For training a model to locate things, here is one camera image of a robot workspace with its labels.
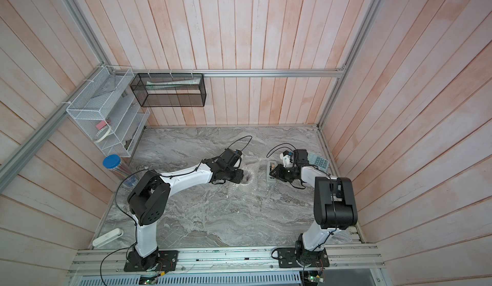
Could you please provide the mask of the white tape dispenser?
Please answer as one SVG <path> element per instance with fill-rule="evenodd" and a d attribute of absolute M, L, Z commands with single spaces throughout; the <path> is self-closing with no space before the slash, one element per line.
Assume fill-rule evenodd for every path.
<path fill-rule="evenodd" d="M 268 161 L 267 167 L 266 167 L 266 182 L 268 184 L 275 184 L 276 183 L 276 178 L 271 176 L 271 171 L 273 171 L 278 164 L 275 161 Z"/>

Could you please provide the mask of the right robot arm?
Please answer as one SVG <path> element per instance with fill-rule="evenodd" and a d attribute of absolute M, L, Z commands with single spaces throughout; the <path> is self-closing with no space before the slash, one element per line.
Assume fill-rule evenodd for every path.
<path fill-rule="evenodd" d="M 351 179 L 335 177 L 311 164 L 304 149 L 285 150 L 281 163 L 269 171 L 269 176 L 293 184 L 299 181 L 314 189 L 311 227 L 300 235 L 298 254 L 318 253 L 334 234 L 354 226 L 358 221 L 356 199 Z"/>

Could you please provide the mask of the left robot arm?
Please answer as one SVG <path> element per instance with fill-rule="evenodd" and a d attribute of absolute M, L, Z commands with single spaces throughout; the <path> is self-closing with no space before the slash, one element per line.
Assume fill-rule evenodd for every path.
<path fill-rule="evenodd" d="M 128 196 L 131 217 L 136 223 L 137 255 L 146 258 L 158 250 L 156 223 L 171 196 L 202 184 L 239 184 L 243 179 L 241 162 L 241 150 L 225 149 L 216 157 L 177 172 L 146 171 Z"/>

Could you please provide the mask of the grey desk calculator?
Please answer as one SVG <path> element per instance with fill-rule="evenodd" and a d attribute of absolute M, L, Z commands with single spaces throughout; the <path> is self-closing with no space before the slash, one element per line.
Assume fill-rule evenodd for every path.
<path fill-rule="evenodd" d="M 327 159 L 319 155 L 309 153 L 308 161 L 311 165 L 316 166 L 318 169 L 327 173 L 329 172 L 329 161 Z"/>

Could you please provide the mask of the ruler in black basket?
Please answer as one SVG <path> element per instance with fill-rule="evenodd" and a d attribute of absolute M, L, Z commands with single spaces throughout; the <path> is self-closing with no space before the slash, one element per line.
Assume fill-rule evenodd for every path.
<path fill-rule="evenodd" d="M 170 91 L 170 90 L 199 90 L 201 84 L 200 78 L 193 79 L 184 79 L 184 80 L 162 80 L 157 81 L 153 80 L 147 81 L 146 89 L 147 90 L 161 90 L 161 91 Z"/>

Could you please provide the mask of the blue lid straw jar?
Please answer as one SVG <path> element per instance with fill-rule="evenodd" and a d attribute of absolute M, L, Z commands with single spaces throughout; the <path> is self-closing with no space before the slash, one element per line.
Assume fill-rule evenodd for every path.
<path fill-rule="evenodd" d="M 116 154 L 105 157 L 103 166 L 118 177 L 126 187 L 134 187 L 138 179 L 126 163 Z"/>

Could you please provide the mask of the pink eraser block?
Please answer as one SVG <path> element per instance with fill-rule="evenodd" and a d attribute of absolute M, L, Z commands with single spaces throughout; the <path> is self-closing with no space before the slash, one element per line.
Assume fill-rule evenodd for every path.
<path fill-rule="evenodd" d="M 108 122 L 105 121 L 105 120 L 102 120 L 100 121 L 99 123 L 96 124 L 96 129 L 98 131 L 100 131 L 101 129 L 103 129 L 104 127 L 106 127 L 108 125 Z"/>

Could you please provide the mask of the white tape roll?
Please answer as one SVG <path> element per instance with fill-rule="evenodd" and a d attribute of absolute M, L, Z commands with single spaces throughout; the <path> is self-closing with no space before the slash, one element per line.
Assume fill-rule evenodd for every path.
<path fill-rule="evenodd" d="M 103 128 L 101 128 L 95 135 L 94 137 L 94 142 L 95 143 L 100 143 L 102 140 L 104 140 L 107 136 L 111 134 L 111 127 L 106 125 Z"/>

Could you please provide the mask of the white power strip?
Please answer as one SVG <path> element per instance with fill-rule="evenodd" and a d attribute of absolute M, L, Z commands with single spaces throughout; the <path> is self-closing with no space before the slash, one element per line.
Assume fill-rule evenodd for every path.
<path fill-rule="evenodd" d="M 104 245 L 107 245 L 108 243 L 115 241 L 116 239 L 122 237 L 124 235 L 124 231 L 121 228 L 115 228 L 111 230 L 110 232 L 107 232 L 103 234 L 102 236 L 99 236 L 95 238 L 92 241 L 92 246 L 94 248 L 100 248 Z"/>

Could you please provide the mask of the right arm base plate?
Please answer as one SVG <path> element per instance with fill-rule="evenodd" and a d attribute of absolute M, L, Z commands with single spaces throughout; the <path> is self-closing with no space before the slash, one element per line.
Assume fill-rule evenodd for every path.
<path fill-rule="evenodd" d="M 280 268 L 328 268 L 325 251 L 305 251 L 297 248 L 275 248 L 271 257 L 278 261 Z"/>

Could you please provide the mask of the aluminium frame horizontal bar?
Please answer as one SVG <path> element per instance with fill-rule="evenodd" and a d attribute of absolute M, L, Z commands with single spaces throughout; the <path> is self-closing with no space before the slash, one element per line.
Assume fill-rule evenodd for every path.
<path fill-rule="evenodd" d="M 188 70 L 132 70 L 133 73 L 201 74 L 203 77 L 341 77 L 344 70 L 335 69 L 188 69 Z"/>

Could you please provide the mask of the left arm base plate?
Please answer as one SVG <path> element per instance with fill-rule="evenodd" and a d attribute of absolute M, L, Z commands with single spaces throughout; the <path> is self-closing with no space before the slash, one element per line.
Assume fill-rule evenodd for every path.
<path fill-rule="evenodd" d="M 178 250 L 154 251 L 141 257 L 136 250 L 128 253 L 124 272 L 158 271 L 169 272 L 176 269 Z"/>

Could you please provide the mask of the aluminium mounting rail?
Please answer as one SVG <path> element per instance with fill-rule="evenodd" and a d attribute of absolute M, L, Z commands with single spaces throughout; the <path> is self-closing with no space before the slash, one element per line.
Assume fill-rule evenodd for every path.
<path fill-rule="evenodd" d="M 384 260 L 376 245 L 347 244 L 326 245 L 322 260 L 302 265 L 295 260 L 287 262 L 288 267 L 279 266 L 279 257 L 273 246 L 228 247 L 228 248 L 178 248 L 178 255 L 161 260 L 148 270 L 156 273 L 174 268 L 174 274 L 187 273 L 233 273 L 288 271 L 289 269 L 382 269 Z M 69 277 L 103 276 L 126 274 L 129 251 L 80 250 L 68 269 Z"/>

